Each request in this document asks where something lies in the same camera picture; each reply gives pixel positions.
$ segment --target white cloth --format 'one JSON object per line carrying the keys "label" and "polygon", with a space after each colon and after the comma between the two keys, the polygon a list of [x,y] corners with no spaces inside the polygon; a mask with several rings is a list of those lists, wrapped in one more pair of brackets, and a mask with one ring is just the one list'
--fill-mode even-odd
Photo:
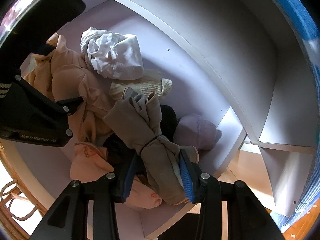
{"label": "white cloth", "polygon": [[143,75],[136,35],[90,27],[82,34],[80,46],[88,68],[105,78],[135,80]]}

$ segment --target blue and white cloth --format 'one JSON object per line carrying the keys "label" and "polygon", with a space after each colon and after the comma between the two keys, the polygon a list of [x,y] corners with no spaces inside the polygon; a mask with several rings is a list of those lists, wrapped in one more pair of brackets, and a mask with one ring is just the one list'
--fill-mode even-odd
{"label": "blue and white cloth", "polygon": [[[320,106],[320,33],[310,14],[300,0],[273,0],[287,18],[289,24],[304,45],[304,52],[309,60],[315,78],[318,106]],[[304,216],[320,197],[320,147],[319,133],[316,135],[317,152],[312,175],[307,182],[295,212],[288,220],[279,220],[282,232],[299,218]]]}

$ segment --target rolled gray fabric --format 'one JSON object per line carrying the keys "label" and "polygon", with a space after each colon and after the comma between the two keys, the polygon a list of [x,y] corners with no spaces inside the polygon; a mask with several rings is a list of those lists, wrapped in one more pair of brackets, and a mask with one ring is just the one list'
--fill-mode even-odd
{"label": "rolled gray fabric", "polygon": [[[187,201],[178,165],[180,146],[161,135],[158,97],[154,92],[145,96],[132,91],[127,87],[103,120],[127,147],[141,155],[149,184],[165,202],[177,205]],[[183,148],[191,161],[198,161],[195,147]]]}

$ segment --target cream ribbed sock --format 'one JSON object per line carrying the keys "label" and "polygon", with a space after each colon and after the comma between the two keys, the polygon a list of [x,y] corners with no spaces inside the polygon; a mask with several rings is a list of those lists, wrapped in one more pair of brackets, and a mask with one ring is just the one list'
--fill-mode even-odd
{"label": "cream ribbed sock", "polygon": [[137,93],[148,95],[155,92],[161,100],[169,94],[172,81],[162,78],[160,73],[155,69],[145,69],[143,76],[136,80],[115,80],[111,83],[109,94],[115,101],[121,99],[126,86],[130,86]]}

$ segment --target black elastic band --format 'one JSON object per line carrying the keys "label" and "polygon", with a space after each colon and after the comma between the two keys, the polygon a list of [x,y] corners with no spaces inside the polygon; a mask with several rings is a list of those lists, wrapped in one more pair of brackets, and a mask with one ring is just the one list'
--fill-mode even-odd
{"label": "black elastic band", "polygon": [[140,150],[139,155],[141,155],[142,150],[152,141],[154,141],[155,139],[157,139],[159,136],[161,135],[157,135],[156,137],[154,137],[152,140],[148,141]]}

